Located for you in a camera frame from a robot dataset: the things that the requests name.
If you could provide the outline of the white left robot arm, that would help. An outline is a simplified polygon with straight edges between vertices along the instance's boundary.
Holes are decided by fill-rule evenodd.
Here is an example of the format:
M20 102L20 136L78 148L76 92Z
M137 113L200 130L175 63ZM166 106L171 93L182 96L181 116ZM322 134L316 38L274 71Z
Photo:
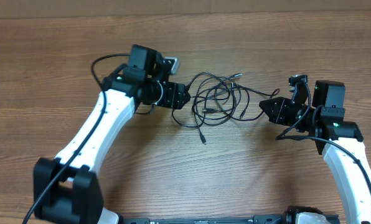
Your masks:
M169 81L178 71L175 57L133 45L127 63L97 80L95 107L75 137L53 159L34 166L32 215L51 223L123 223L105 208L98 174L110 147L140 104L179 110L190 100L188 87Z

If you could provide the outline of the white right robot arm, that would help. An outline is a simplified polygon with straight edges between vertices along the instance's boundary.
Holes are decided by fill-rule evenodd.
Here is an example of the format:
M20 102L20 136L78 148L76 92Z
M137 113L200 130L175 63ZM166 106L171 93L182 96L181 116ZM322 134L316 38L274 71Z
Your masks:
M371 223L371 169L357 123L344 119L345 85L318 80L310 90L293 77L289 85L291 98L259 104L270 122L286 127L276 140L314 141L336 181L347 223Z

